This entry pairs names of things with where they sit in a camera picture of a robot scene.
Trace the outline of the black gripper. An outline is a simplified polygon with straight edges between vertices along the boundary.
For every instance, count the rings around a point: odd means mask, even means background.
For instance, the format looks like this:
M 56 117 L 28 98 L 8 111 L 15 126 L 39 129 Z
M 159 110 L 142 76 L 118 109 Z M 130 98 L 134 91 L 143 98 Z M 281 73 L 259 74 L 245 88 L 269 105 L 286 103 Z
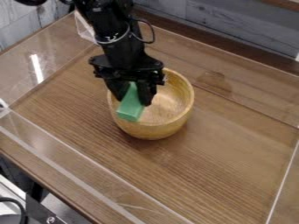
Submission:
M 164 63 L 148 55 L 143 55 L 130 67 L 116 67 L 102 54 L 88 59 L 94 66 L 94 74 L 104 79 L 107 88 L 119 101 L 123 100 L 130 81 L 136 81 L 136 91 L 140 103 L 147 107 L 152 104 L 156 85 L 164 84 Z

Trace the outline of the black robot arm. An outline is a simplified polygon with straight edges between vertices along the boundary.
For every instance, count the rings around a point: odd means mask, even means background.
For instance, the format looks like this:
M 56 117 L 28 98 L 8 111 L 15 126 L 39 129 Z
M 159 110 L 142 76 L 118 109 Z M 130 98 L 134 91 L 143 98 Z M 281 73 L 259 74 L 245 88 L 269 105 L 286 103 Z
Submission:
M 95 32 L 96 44 L 103 54 L 90 58 L 95 75 L 119 101 L 126 97 L 130 83 L 136 84 L 138 99 L 144 106 L 152 104 L 156 86 L 164 84 L 164 63 L 146 53 L 146 44 L 155 42 L 143 39 L 138 19 L 132 13 L 134 0 L 59 0 L 72 5 Z

